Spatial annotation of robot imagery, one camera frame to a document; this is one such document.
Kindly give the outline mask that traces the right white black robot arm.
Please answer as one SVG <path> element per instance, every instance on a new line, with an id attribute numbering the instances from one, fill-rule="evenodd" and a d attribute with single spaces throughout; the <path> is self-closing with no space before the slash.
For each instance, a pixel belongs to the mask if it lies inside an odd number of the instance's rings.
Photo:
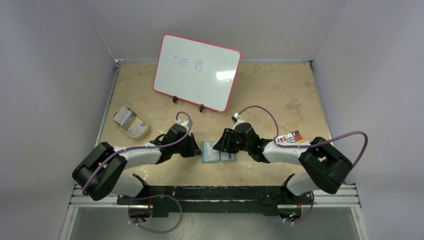
<path id="1" fill-rule="evenodd" d="M 259 137 L 247 122 L 233 129 L 225 128 L 213 149 L 228 154 L 244 151 L 259 163 L 302 166 L 304 172 L 290 176 L 282 184 L 280 196 L 288 204 L 315 190 L 335 194 L 353 169 L 352 162 L 322 137 L 315 137 L 311 142 L 278 146 L 272 139 Z"/>

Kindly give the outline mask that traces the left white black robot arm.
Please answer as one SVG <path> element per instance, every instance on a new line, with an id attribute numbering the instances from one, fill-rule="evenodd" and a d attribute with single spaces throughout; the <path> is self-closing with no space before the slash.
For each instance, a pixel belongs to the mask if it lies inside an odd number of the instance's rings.
<path id="1" fill-rule="evenodd" d="M 138 205 L 146 203 L 149 191 L 138 175 L 125 176 L 127 169 L 142 165 L 158 165 L 180 155 L 183 158 L 202 156 L 188 127 L 174 124 L 167 133 L 150 142 L 131 147 L 113 147 L 99 143 L 73 170 L 72 178 L 82 187 L 82 194 L 99 201 L 110 194 L 127 195 Z"/>

